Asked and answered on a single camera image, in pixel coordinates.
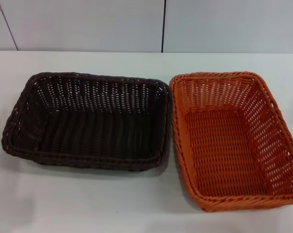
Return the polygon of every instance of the orange basket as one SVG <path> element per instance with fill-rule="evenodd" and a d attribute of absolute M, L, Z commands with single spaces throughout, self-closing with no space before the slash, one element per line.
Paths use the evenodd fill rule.
<path fill-rule="evenodd" d="M 260 76 L 192 73 L 170 87 L 183 180 L 203 210 L 293 204 L 293 139 Z"/>

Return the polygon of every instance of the table surface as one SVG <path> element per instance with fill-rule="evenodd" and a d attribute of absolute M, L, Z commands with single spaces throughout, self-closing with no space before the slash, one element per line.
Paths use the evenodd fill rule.
<path fill-rule="evenodd" d="M 154 78 L 198 71 L 261 75 L 293 135 L 293 54 L 96 53 L 0 51 L 0 141 L 26 81 L 39 72 Z M 184 189 L 171 148 L 167 169 L 131 173 L 40 166 L 0 144 L 0 233 L 283 233 L 293 205 L 206 213 Z"/>

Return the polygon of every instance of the basket rim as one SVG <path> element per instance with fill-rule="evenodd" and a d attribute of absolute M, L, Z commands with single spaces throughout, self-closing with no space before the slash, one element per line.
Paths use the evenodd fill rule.
<path fill-rule="evenodd" d="M 180 131 L 179 131 L 179 122 L 178 122 L 178 114 L 177 112 L 180 111 L 178 109 L 178 98 L 176 98 L 176 86 L 181 81 L 192 81 L 197 79 L 227 79 L 227 78 L 236 78 L 236 79 L 253 79 L 258 82 L 260 89 L 264 93 L 264 97 L 266 97 L 269 102 L 268 106 L 273 111 L 273 114 L 277 116 L 277 122 L 282 130 L 281 137 L 282 139 L 288 143 L 288 148 L 291 148 L 289 152 L 293 154 L 293 138 L 291 133 L 288 130 L 288 127 L 283 119 L 281 111 L 278 108 L 278 105 L 273 98 L 271 92 L 269 91 L 265 81 L 259 75 L 252 73 L 252 72 L 196 72 L 196 73 L 189 73 L 189 74 L 180 74 L 175 76 L 170 81 L 170 88 L 173 93 L 173 102 L 174 102 L 174 109 L 173 109 L 173 127 L 174 127 L 174 141 L 176 145 L 176 151 L 179 159 L 179 165 L 182 172 L 182 177 L 185 181 L 185 186 L 193 199 L 202 207 L 204 206 L 213 206 L 214 208 L 225 208 L 229 202 L 235 202 L 235 205 L 239 206 L 253 206 L 253 200 L 259 200 L 261 205 L 285 205 L 285 204 L 293 204 L 293 194 L 283 194 L 283 195 L 240 195 L 240 196 L 223 196 L 223 197 L 214 197 L 214 196 L 204 196 L 202 195 L 199 190 L 193 185 L 193 182 L 189 176 L 189 172 L 187 169 L 187 165 L 184 160 L 181 140 L 180 140 Z"/>
<path fill-rule="evenodd" d="M 10 123 L 13 119 L 13 116 L 15 114 L 15 109 L 17 107 L 23 107 L 25 105 L 25 102 L 22 102 L 21 100 L 27 96 L 26 94 L 29 94 L 32 89 L 34 88 L 37 81 L 39 81 L 42 78 L 45 78 L 46 76 L 50 76 L 50 78 L 58 78 L 61 76 L 61 78 L 68 78 L 68 79 L 77 79 L 80 81 L 105 81 L 105 82 L 111 82 L 111 83 L 130 83 L 130 84 L 146 84 L 146 85 L 152 85 L 156 87 L 162 88 L 164 91 L 164 97 L 165 97 L 165 104 L 166 109 L 165 112 L 165 126 L 163 127 L 165 131 L 165 138 L 163 139 L 163 145 L 160 151 L 153 155 L 150 158 L 147 159 L 122 159 L 122 158 L 114 158 L 114 157 L 100 157 L 100 156 L 92 156 L 92 155 L 78 155 L 78 154 L 70 154 L 70 153 L 53 153 L 53 152 L 44 152 L 44 151 L 35 151 L 35 150 L 27 150 L 23 148 L 18 148 L 12 145 L 11 143 L 11 136 L 6 133 L 10 132 L 12 130 L 8 130 L 12 126 L 10 126 Z M 94 74 L 87 74 L 87 73 L 77 73 L 77 72 L 42 72 L 35 75 L 32 75 L 29 80 L 27 81 L 22 93 L 20 94 L 20 97 L 17 100 L 17 103 L 13 107 L 13 111 L 11 115 L 8 117 L 3 133 L 2 133 L 2 148 L 10 155 L 16 156 L 16 154 L 19 154 L 19 157 L 23 157 L 25 159 L 28 158 L 28 155 L 30 156 L 38 156 L 40 158 L 42 157 L 53 157 L 56 159 L 62 159 L 62 158 L 72 158 L 72 159 L 78 159 L 78 160 L 84 160 L 88 161 L 89 159 L 92 160 L 100 160 L 102 162 L 106 163 L 118 163 L 118 164 L 128 164 L 131 166 L 135 165 L 147 165 L 147 164 L 154 164 L 157 165 L 161 164 L 163 160 L 167 158 L 169 155 L 167 148 L 169 149 L 170 145 L 170 133 L 171 133 L 171 120 L 172 120 L 172 92 L 170 90 L 170 87 L 168 84 L 164 83 L 163 81 L 156 80 L 156 79 L 145 79 L 145 78 L 135 78 L 135 77 L 123 77 L 123 76 L 106 76 L 106 75 L 94 75 Z"/>

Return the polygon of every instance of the woven basket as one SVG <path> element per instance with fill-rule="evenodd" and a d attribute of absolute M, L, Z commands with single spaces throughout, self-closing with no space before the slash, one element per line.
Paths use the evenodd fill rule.
<path fill-rule="evenodd" d="M 142 171 L 167 159 L 171 120 L 161 81 L 40 73 L 8 118 L 2 147 L 39 164 Z"/>
<path fill-rule="evenodd" d="M 170 87 L 183 180 L 203 210 L 293 204 L 293 139 L 261 77 L 193 73 Z"/>

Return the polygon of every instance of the basket bottom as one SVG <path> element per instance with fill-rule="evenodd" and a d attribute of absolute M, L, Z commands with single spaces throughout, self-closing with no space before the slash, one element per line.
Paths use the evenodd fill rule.
<path fill-rule="evenodd" d="M 148 158 L 149 115 L 53 112 L 39 151 L 110 158 Z"/>
<path fill-rule="evenodd" d="M 215 110 L 190 113 L 185 119 L 202 195 L 267 194 L 242 115 L 235 110 Z"/>

